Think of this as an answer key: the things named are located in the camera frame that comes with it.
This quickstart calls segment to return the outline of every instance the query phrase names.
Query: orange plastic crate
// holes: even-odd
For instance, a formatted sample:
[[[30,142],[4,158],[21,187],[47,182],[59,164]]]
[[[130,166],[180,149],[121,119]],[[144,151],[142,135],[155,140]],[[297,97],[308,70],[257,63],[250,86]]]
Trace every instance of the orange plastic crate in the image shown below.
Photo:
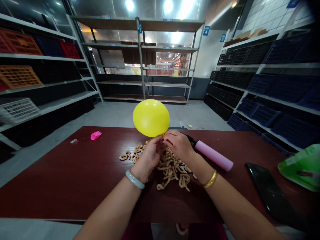
[[[9,52],[13,53],[9,44],[7,44],[6,40],[4,40],[3,36],[0,34],[0,52]]]
[[[0,28],[0,34],[12,48],[14,53],[43,56],[41,50],[39,49],[37,43],[34,41],[31,35],[11,31],[4,28]]]
[[[0,78],[11,89],[42,85],[31,66],[0,66]]]

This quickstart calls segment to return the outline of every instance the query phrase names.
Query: concrete floor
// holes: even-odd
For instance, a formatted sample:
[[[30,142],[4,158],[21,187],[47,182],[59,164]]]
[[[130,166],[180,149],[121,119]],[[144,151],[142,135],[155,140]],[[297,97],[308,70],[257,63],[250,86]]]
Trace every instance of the concrete floor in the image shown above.
[[[129,102],[98,103],[92,111],[60,127],[36,144],[16,152],[14,157],[0,165],[0,187],[82,126],[134,127],[132,113],[136,105]],[[191,100],[187,106],[167,104],[166,107],[170,113],[170,127],[192,125],[193,129],[199,130],[233,131],[203,101]],[[42,220],[0,219],[0,239],[72,239],[80,228],[80,225]],[[227,234],[229,239],[233,239],[230,232],[227,231]],[[168,236],[159,234],[154,239],[168,239]]]

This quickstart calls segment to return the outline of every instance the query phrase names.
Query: hand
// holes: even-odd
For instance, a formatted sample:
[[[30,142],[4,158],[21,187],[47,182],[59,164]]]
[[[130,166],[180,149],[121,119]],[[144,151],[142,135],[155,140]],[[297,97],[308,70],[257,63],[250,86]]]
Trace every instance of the hand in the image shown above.
[[[167,131],[163,141],[185,163],[195,153],[187,136],[177,130]]]
[[[147,182],[153,168],[158,164],[160,156],[167,146],[163,143],[162,135],[148,142],[137,163],[131,168],[131,173],[141,182]]]

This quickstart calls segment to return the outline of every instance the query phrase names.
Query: green plastic bag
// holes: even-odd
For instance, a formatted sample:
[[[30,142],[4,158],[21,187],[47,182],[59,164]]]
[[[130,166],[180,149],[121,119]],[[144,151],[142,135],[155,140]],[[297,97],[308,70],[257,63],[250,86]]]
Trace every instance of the green plastic bag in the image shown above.
[[[313,144],[278,164],[287,179],[318,192],[320,189],[320,144]]]

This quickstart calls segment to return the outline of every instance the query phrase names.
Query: yellow balloon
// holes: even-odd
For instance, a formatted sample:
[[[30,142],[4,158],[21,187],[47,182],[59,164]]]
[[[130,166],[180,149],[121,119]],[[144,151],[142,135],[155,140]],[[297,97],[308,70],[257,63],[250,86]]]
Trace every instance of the yellow balloon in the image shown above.
[[[133,123],[143,135],[156,137],[168,130],[170,116],[163,103],[158,100],[147,99],[135,107]]]

